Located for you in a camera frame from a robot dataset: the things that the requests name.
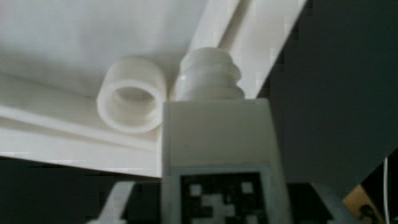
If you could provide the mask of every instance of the white ceiling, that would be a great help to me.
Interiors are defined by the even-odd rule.
[[[0,73],[96,96],[106,69],[138,55],[169,82],[206,0],[0,0]]]

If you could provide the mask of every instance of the white rolled tube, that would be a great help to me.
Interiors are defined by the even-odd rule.
[[[162,122],[165,77],[156,64],[138,57],[112,65],[98,94],[98,113],[124,133],[149,132]]]
[[[206,47],[193,50],[181,61],[176,81],[176,100],[243,99],[236,86],[240,70],[227,52]]]

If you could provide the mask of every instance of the dark wall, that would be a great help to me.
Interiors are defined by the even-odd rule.
[[[341,195],[398,146],[398,1],[314,0],[259,96],[289,181]]]
[[[85,224],[117,181],[133,180],[124,219],[158,223],[160,180],[0,157],[0,223]]]

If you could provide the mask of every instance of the white plastic part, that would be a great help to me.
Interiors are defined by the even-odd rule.
[[[220,43],[241,70],[238,86],[254,99],[268,77],[277,55],[305,0],[241,1]]]
[[[165,78],[156,64],[138,57],[112,65],[98,95],[103,122],[121,132],[144,133],[162,122]]]
[[[240,0],[208,1],[190,41],[190,50],[201,47],[218,47],[238,5]]]
[[[115,183],[99,218],[98,220],[92,220],[89,224],[126,224],[126,220],[121,219],[121,215],[126,209],[133,185],[133,181]]]
[[[240,70],[227,52],[211,47],[197,49],[181,61],[176,100],[241,99],[238,80]]]

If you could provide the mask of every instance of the white surface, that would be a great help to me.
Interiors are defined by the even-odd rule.
[[[0,73],[96,97],[128,55],[176,77],[206,0],[0,0]]]
[[[243,91],[236,86],[240,70],[225,51],[199,48],[181,61],[176,82],[176,100],[241,99]]]
[[[220,47],[229,49],[241,71],[245,98],[257,96],[304,0],[243,1],[229,24]]]
[[[222,42],[231,49],[234,62],[241,67],[241,87],[247,97],[254,97],[270,67],[270,65],[263,66],[266,61],[263,57],[270,53],[268,40],[275,40],[277,44],[272,49],[277,53],[286,37],[286,33],[281,36],[279,31],[286,25],[284,22],[295,19],[300,1],[254,0],[241,2],[250,5],[250,10],[243,16],[238,15],[243,20],[241,25],[231,26],[229,19],[236,7],[245,5],[238,4],[240,1],[234,0],[209,1],[208,6],[206,0],[0,0],[0,74],[19,76],[55,87],[48,90],[48,87],[37,87],[35,84],[32,87],[25,82],[26,89],[23,91],[7,88],[10,92],[0,94],[5,99],[5,102],[0,102],[2,116],[73,133],[76,138],[85,136],[101,139],[101,141],[89,140],[96,143],[87,143],[74,137],[60,141],[53,138],[53,132],[48,131],[48,136],[23,135],[26,142],[19,138],[19,142],[2,143],[2,150],[14,151],[21,147],[34,152],[25,155],[25,158],[37,161],[46,161],[60,152],[60,155],[55,156],[58,164],[66,164],[64,158],[67,160],[67,158],[90,156],[89,162],[80,163],[80,167],[99,170],[106,170],[112,166],[119,167],[122,164],[126,167],[135,164],[144,170],[147,164],[156,168],[158,154],[149,152],[146,154],[137,150],[137,146],[146,144],[142,148],[153,148],[156,133],[131,138],[131,136],[108,131],[110,128],[98,123],[94,102],[80,95],[58,91],[57,88],[96,97],[108,67],[130,55],[149,58],[160,65],[170,87],[188,47],[206,46],[208,43],[217,45]],[[44,88],[46,94],[44,92],[39,95],[32,94],[30,88]],[[7,98],[12,94],[21,100],[21,102],[14,101],[16,105],[14,98]],[[25,126],[18,122],[14,126],[23,131]],[[14,128],[2,131],[3,136],[19,135]],[[66,150],[66,145],[82,151]],[[121,158],[122,156],[140,157],[140,160]],[[121,162],[126,159],[131,159],[131,163]],[[130,173],[147,173],[151,176],[156,172],[130,170]]]
[[[156,151],[156,131],[140,135],[117,132],[99,119],[94,99],[2,75],[0,117],[98,141]]]
[[[163,117],[172,167],[281,162],[265,99],[169,102]]]
[[[240,2],[241,0],[208,1],[188,50],[218,47]]]
[[[160,177],[158,153],[0,119],[0,156]]]
[[[165,75],[149,60],[128,57],[115,62],[96,102],[103,122],[117,131],[146,133],[158,127],[165,88]]]

